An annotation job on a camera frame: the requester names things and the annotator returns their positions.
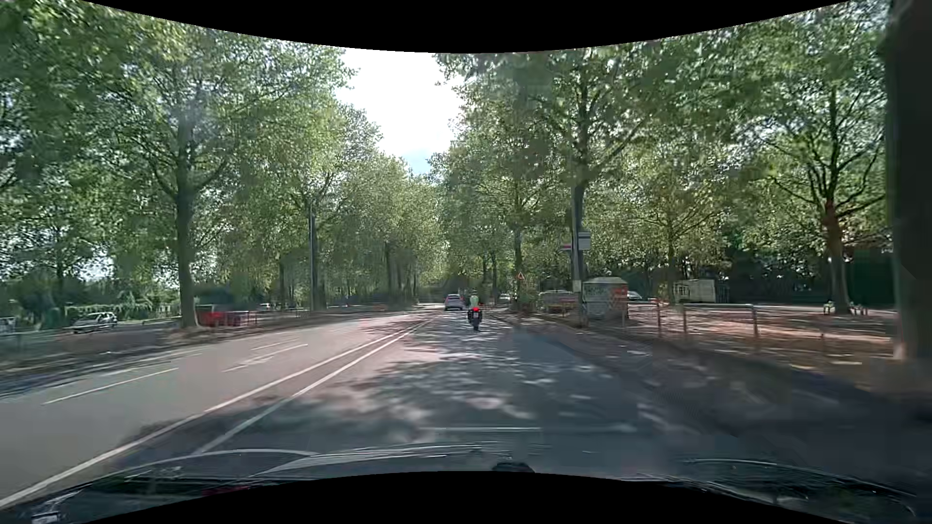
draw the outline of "road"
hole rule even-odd
[[[139,356],[0,398],[0,506],[125,467],[238,448],[315,452],[521,434],[539,469],[664,473],[767,458],[627,372],[439,305]]]

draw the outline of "car hood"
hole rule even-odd
[[[439,442],[328,453],[290,449],[233,449],[134,466],[22,503],[6,511],[12,521],[72,524],[121,515],[210,494],[341,476],[437,471],[490,471],[521,462],[537,473],[653,481],[717,491],[847,522],[914,519],[913,496],[902,490],[775,462],[693,459],[675,474],[587,473],[550,460],[546,447],[515,451],[514,442]]]

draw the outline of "car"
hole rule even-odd
[[[73,333],[78,334],[115,327],[117,325],[116,317],[117,314],[112,311],[98,311],[96,313],[88,313],[77,319],[75,323],[72,324],[71,330]]]
[[[463,297],[455,293],[452,295],[447,295],[446,298],[444,299],[444,311],[449,311],[453,309],[462,311],[463,308],[465,307],[466,307],[466,302],[463,300]]]

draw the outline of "parked car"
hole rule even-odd
[[[198,324],[205,327],[243,325],[249,321],[248,311],[231,311],[227,304],[198,304],[195,306]]]
[[[117,314],[112,311],[88,313],[77,319],[75,323],[72,324],[71,330],[77,334],[115,327],[117,325],[116,317]]]
[[[453,309],[462,311],[465,307],[466,302],[463,300],[463,297],[455,293],[453,295],[447,295],[444,299],[444,311]]]

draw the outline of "sidewalk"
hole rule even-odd
[[[894,357],[896,314],[874,311],[869,316],[838,317],[818,309],[758,306],[755,338],[750,309],[687,309],[687,335],[682,309],[631,304],[630,320],[590,321],[590,329],[620,338],[662,340],[683,350],[706,350],[760,360],[801,371],[843,379],[865,391],[888,390],[903,384],[911,370]],[[572,324],[575,314],[536,313]]]
[[[929,492],[932,424],[886,395],[761,358],[697,351],[665,339],[619,338],[542,315],[503,310],[520,325],[624,380],[649,386],[710,433],[769,449],[773,460]]]

